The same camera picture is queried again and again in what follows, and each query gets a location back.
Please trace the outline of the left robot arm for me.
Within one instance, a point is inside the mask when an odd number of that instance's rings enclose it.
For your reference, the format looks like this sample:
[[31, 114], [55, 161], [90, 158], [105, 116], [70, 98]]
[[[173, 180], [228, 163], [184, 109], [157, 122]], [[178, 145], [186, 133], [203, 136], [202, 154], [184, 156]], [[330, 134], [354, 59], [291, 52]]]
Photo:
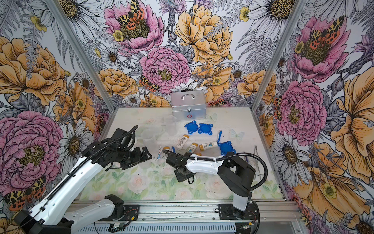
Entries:
[[104, 218], [120, 220], [126, 216], [124, 201], [107, 195], [93, 205], [75, 212], [68, 208], [84, 187], [102, 170], [126, 170], [152, 159], [147, 147], [134, 147], [136, 130], [116, 129], [112, 137], [94, 141], [82, 153], [62, 181], [29, 211], [20, 211], [14, 218], [18, 229], [26, 234], [72, 234]]

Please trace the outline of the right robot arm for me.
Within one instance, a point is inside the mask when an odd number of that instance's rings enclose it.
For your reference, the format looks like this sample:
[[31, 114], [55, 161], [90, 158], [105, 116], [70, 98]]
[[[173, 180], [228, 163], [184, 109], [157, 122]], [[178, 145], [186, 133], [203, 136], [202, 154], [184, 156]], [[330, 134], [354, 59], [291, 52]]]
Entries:
[[194, 182], [196, 173], [217, 175], [224, 184], [233, 192], [232, 207], [236, 212], [244, 212], [255, 189], [264, 181], [253, 184], [256, 169], [244, 161], [242, 154], [228, 152], [220, 158], [206, 158], [192, 153], [177, 154], [170, 150], [163, 150], [167, 155], [166, 163], [175, 170], [179, 182]]

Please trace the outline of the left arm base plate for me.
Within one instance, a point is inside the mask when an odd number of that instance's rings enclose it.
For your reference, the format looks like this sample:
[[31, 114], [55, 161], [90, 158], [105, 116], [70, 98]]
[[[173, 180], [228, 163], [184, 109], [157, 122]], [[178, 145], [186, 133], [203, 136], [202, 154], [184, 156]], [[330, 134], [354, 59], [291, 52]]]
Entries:
[[137, 221], [140, 213], [140, 205], [123, 205], [123, 208], [115, 208], [111, 216], [99, 221]]

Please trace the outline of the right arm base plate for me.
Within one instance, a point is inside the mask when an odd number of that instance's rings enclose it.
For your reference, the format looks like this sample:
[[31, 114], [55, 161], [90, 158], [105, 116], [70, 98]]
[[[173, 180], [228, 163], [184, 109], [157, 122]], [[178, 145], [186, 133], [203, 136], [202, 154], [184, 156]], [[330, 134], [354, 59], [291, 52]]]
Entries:
[[251, 201], [244, 211], [234, 208], [232, 204], [219, 204], [214, 210], [220, 220], [253, 220], [260, 219], [260, 212], [257, 203]]

